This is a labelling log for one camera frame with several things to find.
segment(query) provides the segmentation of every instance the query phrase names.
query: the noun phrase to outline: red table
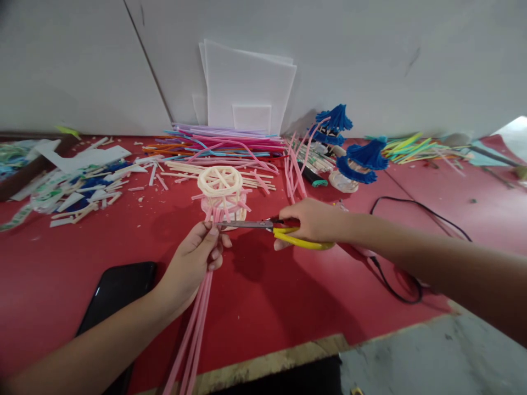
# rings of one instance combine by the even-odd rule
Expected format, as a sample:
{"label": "red table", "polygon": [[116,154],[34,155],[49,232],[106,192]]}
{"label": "red table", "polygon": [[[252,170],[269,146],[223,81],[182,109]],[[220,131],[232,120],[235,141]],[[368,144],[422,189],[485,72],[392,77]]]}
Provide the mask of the red table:
{"label": "red table", "polygon": [[[139,154],[140,146],[133,145],[137,140],[123,138],[119,144]],[[148,179],[149,174],[134,174],[126,187],[147,185]],[[277,191],[268,197],[261,191],[249,195],[253,211],[248,219],[267,218],[288,204],[282,176],[274,183]],[[114,206],[78,225],[49,229],[49,217],[34,213],[20,227],[0,234],[2,376],[73,338],[105,269],[156,261],[161,277],[179,241],[203,219],[199,203],[190,200],[200,193],[194,180],[170,182],[169,191],[127,188]],[[360,186],[353,195],[332,187],[307,189],[310,196],[326,202],[343,198],[348,209],[358,212],[369,211],[382,195],[408,198],[384,172],[376,183]],[[8,221],[21,205],[2,204],[0,222]],[[376,214],[443,233],[426,213],[408,204],[384,201]],[[426,295],[416,306],[399,302],[369,263],[338,246],[324,252],[297,248],[275,252],[273,235],[263,230],[239,229],[231,238],[233,248],[225,253],[212,283],[198,373],[337,333],[356,344],[449,311],[447,298],[440,295]],[[404,294],[393,266],[380,262],[389,281]],[[189,311],[137,359],[129,393],[163,384],[188,318]]]}
{"label": "red table", "polygon": [[[500,136],[483,140],[488,147],[521,163],[508,151]],[[443,161],[439,169],[421,162],[393,165],[387,173],[415,200],[460,226],[474,242],[527,255],[523,235],[527,230],[527,189],[517,183],[510,166],[489,167],[515,185],[508,189],[480,167],[463,163],[462,177]],[[454,235],[449,226],[445,229]]]}

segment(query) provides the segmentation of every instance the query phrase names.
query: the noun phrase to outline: smartphone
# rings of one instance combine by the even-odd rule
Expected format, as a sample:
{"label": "smartphone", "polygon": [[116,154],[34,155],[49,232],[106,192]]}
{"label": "smartphone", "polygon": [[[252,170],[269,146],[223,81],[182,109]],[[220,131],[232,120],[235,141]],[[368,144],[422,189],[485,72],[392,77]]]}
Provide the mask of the smartphone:
{"label": "smartphone", "polygon": [[[156,264],[141,262],[114,266],[100,278],[88,310],[77,331],[80,335],[100,324],[123,307],[146,295],[154,287]],[[104,395],[126,395],[132,377],[130,365],[109,387]]]}

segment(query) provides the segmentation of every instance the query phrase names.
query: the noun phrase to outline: floor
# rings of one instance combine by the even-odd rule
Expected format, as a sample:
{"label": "floor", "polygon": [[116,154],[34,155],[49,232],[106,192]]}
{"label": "floor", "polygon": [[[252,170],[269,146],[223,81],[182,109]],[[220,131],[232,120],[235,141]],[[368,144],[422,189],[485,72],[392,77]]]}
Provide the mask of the floor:
{"label": "floor", "polygon": [[464,309],[340,357],[344,395],[527,393],[527,350]]}

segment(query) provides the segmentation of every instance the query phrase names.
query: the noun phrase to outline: white wall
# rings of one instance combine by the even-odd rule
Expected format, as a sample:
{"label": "white wall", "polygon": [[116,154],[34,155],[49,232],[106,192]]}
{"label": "white wall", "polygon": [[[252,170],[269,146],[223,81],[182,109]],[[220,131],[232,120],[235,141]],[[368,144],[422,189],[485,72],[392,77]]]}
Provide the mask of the white wall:
{"label": "white wall", "polygon": [[122,0],[0,1],[0,129],[170,126]]}
{"label": "white wall", "polygon": [[352,136],[474,130],[524,114],[523,0],[126,0],[169,108],[195,122],[198,42],[298,64],[283,129],[348,104]]}

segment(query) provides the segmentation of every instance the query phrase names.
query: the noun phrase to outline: wire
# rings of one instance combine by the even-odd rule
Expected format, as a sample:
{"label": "wire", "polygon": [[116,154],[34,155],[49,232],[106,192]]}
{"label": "wire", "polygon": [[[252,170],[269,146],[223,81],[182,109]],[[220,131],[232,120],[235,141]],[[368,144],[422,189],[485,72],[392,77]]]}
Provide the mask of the wire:
{"label": "wire", "polygon": [[[436,216],[437,218],[439,219],[442,219],[443,221],[445,221],[446,223],[452,225],[454,228],[456,228],[457,230],[459,230],[463,236],[465,236],[465,238],[472,242],[472,239],[468,236],[468,234],[463,230],[461,229],[458,225],[454,224],[454,222],[451,222],[449,221],[448,219],[446,219],[445,217],[442,217],[441,215],[437,214],[436,212],[434,212],[433,210],[429,209],[428,207],[426,207],[424,204],[422,203],[419,203],[418,201],[415,201],[415,200],[409,200],[409,199],[399,199],[397,197],[391,197],[391,196],[381,196],[379,197],[375,203],[373,204],[373,207],[372,209],[369,211],[369,213],[371,215],[373,215],[375,209],[377,208],[377,205],[379,204],[379,202],[383,199],[388,199],[388,200],[394,200],[394,201],[399,201],[399,202],[408,202],[408,203],[414,203],[416,205],[418,205],[419,207],[425,209],[426,211],[428,211],[430,214]],[[423,286],[421,285],[421,283],[419,282],[418,279],[416,279],[414,276],[412,275],[408,275],[411,282],[413,282],[416,286],[416,289],[417,289],[417,298],[415,300],[408,300],[408,299],[405,299],[403,298],[401,295],[399,295],[397,292],[395,292],[395,290],[391,287],[391,285],[388,283],[388,281],[386,280],[386,277],[384,276],[384,272],[379,264],[379,261],[377,260],[377,258],[375,256],[372,256],[370,257],[370,259],[372,260],[373,264],[377,267],[377,269],[379,270],[379,273],[381,275],[381,277],[383,278],[383,282],[384,282],[384,285],[386,285],[386,288],[388,288],[388,291],[390,291],[390,293],[392,295],[394,295],[398,300],[400,300],[401,302],[403,303],[406,303],[406,304],[417,304],[417,303],[420,303],[421,300],[423,300]]]}
{"label": "wire", "polygon": [[375,203],[373,204],[373,207],[372,209],[369,211],[370,214],[373,214],[373,212],[375,211],[375,208],[377,207],[377,205],[379,204],[379,202],[383,199],[389,199],[389,200],[395,200],[395,201],[402,201],[402,202],[408,202],[408,203],[414,203],[416,205],[418,205],[419,207],[425,209],[426,211],[428,211],[430,214],[433,214],[435,215],[437,218],[439,219],[442,219],[443,221],[445,221],[446,223],[448,224],[451,224],[454,228],[456,228],[457,230],[459,230],[463,236],[465,236],[465,238],[468,240],[468,241],[471,241],[472,242],[472,239],[468,236],[468,234],[463,230],[461,229],[458,225],[454,224],[454,222],[452,221],[449,221],[448,219],[446,219],[445,217],[441,217],[439,214],[437,214],[435,211],[432,211],[431,209],[429,209],[428,207],[426,207],[424,204],[422,203],[419,203],[418,201],[415,201],[415,200],[410,200],[410,199],[398,199],[397,197],[391,197],[391,196],[381,196],[379,197]]}

